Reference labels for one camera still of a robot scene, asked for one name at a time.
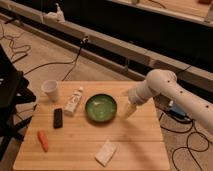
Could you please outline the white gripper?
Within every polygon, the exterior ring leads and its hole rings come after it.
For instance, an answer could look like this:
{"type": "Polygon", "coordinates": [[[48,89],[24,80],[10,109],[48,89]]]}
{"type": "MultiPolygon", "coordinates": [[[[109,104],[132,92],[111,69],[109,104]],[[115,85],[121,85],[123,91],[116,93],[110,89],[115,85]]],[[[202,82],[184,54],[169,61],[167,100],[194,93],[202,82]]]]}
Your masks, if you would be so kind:
{"type": "Polygon", "coordinates": [[[140,83],[128,90],[128,100],[124,110],[124,118],[130,117],[136,110],[136,105],[143,105],[148,101],[148,89],[145,83],[140,83]]]}

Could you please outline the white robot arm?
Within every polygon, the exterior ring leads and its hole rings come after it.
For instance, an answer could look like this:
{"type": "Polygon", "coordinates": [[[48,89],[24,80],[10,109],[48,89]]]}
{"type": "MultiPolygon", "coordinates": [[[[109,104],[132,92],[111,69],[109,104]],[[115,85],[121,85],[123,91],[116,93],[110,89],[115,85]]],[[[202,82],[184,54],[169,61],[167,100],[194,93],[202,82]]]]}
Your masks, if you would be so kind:
{"type": "Polygon", "coordinates": [[[170,70],[153,69],[141,83],[129,89],[123,116],[128,118],[138,106],[159,94],[175,102],[213,135],[213,104],[181,87],[170,70]]]}

